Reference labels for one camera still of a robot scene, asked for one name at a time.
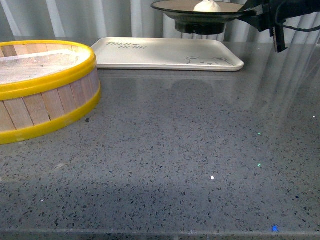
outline white tray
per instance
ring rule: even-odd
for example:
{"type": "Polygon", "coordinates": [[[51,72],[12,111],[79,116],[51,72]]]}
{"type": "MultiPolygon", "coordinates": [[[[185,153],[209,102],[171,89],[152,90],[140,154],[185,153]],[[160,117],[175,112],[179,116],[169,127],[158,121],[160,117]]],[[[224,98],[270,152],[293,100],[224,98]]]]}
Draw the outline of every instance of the white tray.
{"type": "Polygon", "coordinates": [[[215,40],[107,37],[97,41],[98,69],[159,69],[234,72],[244,66],[215,40]]]}

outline white speck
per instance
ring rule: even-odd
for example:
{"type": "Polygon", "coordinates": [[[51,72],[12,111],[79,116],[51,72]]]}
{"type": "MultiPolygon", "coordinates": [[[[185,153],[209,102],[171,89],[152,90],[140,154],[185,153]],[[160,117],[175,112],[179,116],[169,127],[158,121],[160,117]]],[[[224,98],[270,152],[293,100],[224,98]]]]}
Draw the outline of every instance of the white speck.
{"type": "Polygon", "coordinates": [[[53,170],[56,170],[56,169],[61,169],[62,167],[66,166],[66,164],[64,163],[59,163],[57,166],[54,167],[53,170]]]}

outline speckled quartz countertop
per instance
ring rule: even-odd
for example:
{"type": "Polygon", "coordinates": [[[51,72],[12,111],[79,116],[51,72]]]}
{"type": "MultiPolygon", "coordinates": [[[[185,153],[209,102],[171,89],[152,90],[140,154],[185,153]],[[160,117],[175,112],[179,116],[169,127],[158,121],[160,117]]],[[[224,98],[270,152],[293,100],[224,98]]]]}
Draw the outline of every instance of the speckled quartz countertop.
{"type": "Polygon", "coordinates": [[[238,72],[99,70],[76,123],[0,145],[0,239],[320,238],[320,47],[238,72]]]}

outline black plate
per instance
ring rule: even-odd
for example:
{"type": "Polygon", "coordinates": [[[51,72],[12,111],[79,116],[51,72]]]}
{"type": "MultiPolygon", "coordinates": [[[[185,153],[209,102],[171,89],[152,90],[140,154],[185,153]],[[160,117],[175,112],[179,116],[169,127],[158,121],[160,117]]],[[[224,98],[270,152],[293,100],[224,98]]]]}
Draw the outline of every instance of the black plate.
{"type": "Polygon", "coordinates": [[[175,28],[182,33],[200,35],[220,34],[225,30],[225,23],[240,17],[255,16],[256,11],[240,11],[241,4],[217,1],[221,12],[193,11],[200,3],[198,0],[167,0],[151,4],[153,9],[159,10],[169,18],[175,20],[175,28]]]}

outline yellow plastic band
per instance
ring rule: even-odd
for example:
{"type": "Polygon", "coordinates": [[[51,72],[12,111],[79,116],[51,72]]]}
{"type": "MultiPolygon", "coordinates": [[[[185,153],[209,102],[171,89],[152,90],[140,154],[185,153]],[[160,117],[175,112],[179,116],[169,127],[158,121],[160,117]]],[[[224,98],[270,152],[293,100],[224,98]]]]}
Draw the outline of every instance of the yellow plastic band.
{"type": "Polygon", "coordinates": [[[98,104],[100,98],[101,85],[99,83],[98,91],[85,105],[52,121],[18,130],[0,132],[0,145],[37,138],[62,129],[88,114],[98,104]]]}
{"type": "Polygon", "coordinates": [[[95,69],[97,65],[95,52],[89,46],[77,42],[59,40],[10,41],[0,42],[0,48],[3,46],[27,44],[60,44],[76,46],[90,52],[90,56],[87,60],[79,65],[61,72],[20,82],[0,84],[0,101],[21,98],[60,88],[88,75],[92,72],[92,70],[95,69]]]}

